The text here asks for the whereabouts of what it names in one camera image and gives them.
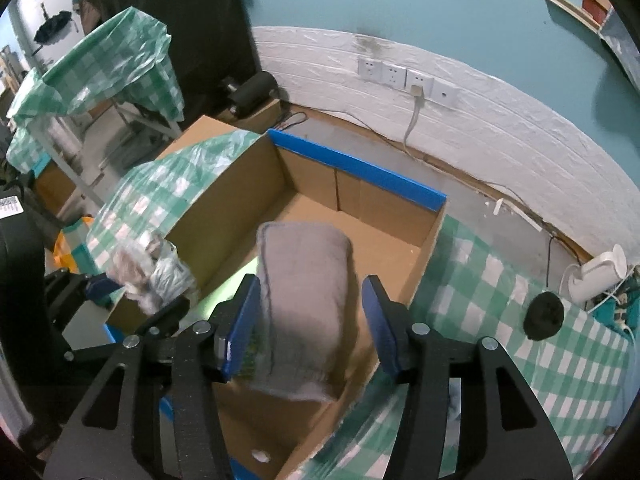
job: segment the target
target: black curtain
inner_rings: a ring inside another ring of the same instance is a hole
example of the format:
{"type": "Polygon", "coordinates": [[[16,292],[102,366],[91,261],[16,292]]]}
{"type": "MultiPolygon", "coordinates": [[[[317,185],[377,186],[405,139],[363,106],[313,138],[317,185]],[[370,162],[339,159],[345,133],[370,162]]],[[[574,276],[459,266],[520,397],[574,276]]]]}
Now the black curtain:
{"type": "Polygon", "coordinates": [[[225,108],[220,86],[245,82],[258,70],[253,37],[241,0],[89,0],[106,20],[136,7],[167,25],[169,54],[185,99],[187,126],[225,108]]]}

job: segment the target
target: electrical outlet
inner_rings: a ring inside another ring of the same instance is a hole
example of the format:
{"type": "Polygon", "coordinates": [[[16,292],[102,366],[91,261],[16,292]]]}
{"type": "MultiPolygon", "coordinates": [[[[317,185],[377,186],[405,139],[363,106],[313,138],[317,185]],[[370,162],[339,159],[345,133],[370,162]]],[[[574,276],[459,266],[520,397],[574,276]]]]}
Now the electrical outlet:
{"type": "Polygon", "coordinates": [[[366,57],[358,58],[358,75],[367,81],[380,82],[382,77],[382,63],[366,57]]]}
{"type": "Polygon", "coordinates": [[[423,97],[428,98],[431,95],[431,89],[433,88],[433,77],[421,74],[415,70],[407,70],[404,89],[411,93],[411,86],[413,85],[421,86],[423,97]]]}
{"type": "Polygon", "coordinates": [[[447,108],[455,108],[458,101],[460,88],[441,79],[434,79],[431,87],[431,95],[428,97],[431,101],[438,103],[447,108]]]}
{"type": "Polygon", "coordinates": [[[404,82],[406,81],[406,69],[401,66],[391,65],[387,63],[382,64],[382,79],[383,85],[388,85],[399,90],[404,90],[404,82]]]}

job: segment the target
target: green checkered plastic sheet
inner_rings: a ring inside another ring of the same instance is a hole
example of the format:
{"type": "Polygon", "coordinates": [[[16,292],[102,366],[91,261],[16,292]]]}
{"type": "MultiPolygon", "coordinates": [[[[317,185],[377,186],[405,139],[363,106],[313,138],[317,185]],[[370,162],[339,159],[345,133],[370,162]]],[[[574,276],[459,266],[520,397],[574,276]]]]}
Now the green checkered plastic sheet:
{"type": "Polygon", "coordinates": [[[26,173],[45,153],[27,130],[34,118],[81,114],[110,98],[181,121],[184,100],[168,55],[170,42],[164,23],[129,7],[89,33],[45,75],[31,70],[7,112],[18,127],[7,151],[9,163],[26,173]]]}
{"type": "MultiPolygon", "coordinates": [[[[411,312],[448,338],[500,341],[536,394],[577,474],[622,385],[628,342],[565,301],[560,332],[544,342],[528,340],[522,331],[525,307],[543,290],[467,227],[446,217],[411,312]]],[[[406,391],[379,368],[338,430],[290,479],[382,478],[406,391]]],[[[448,423],[441,476],[455,470],[459,431],[459,421],[448,423]]]]}
{"type": "MultiPolygon", "coordinates": [[[[98,272],[107,269],[119,241],[137,240],[150,230],[166,235],[204,190],[259,137],[235,130],[129,170],[87,234],[87,248],[98,272]]],[[[225,213],[224,207],[220,204],[220,214],[225,213]]]]}

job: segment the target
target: plastic bag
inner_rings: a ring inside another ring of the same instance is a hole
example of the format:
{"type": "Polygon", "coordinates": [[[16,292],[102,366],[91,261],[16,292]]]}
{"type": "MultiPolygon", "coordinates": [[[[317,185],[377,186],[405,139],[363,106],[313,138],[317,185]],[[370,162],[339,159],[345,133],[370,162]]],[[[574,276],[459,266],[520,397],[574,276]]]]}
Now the plastic bag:
{"type": "Polygon", "coordinates": [[[139,240],[120,242],[106,273],[124,286],[126,296],[137,301],[148,316],[181,294],[191,306],[198,303],[191,270],[178,257],[175,246],[156,232],[145,232],[139,240]]]}

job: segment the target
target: cardboard box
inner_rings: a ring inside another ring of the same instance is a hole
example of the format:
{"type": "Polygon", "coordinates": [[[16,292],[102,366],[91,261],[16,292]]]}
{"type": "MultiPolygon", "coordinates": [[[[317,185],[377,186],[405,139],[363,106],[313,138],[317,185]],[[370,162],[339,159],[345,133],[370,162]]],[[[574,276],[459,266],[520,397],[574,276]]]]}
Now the cardboard box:
{"type": "Polygon", "coordinates": [[[216,119],[241,130],[263,134],[269,128],[275,126],[281,114],[280,99],[268,99],[254,113],[244,119],[236,119],[229,110],[224,110],[216,119]]]}
{"type": "MultiPolygon", "coordinates": [[[[228,132],[201,118],[166,152],[228,132]]],[[[332,383],[335,402],[292,402],[234,380],[216,384],[218,413],[229,455],[264,480],[283,479],[335,431],[378,363],[360,286],[369,274],[392,300],[408,304],[433,251],[446,197],[349,155],[270,130],[251,145],[191,206],[168,235],[206,296],[256,255],[255,233],[265,221],[327,222],[351,240],[344,336],[332,383]],[[260,463],[252,450],[268,453],[260,463]]],[[[108,323],[131,332],[142,321],[121,302],[108,323]]]]}

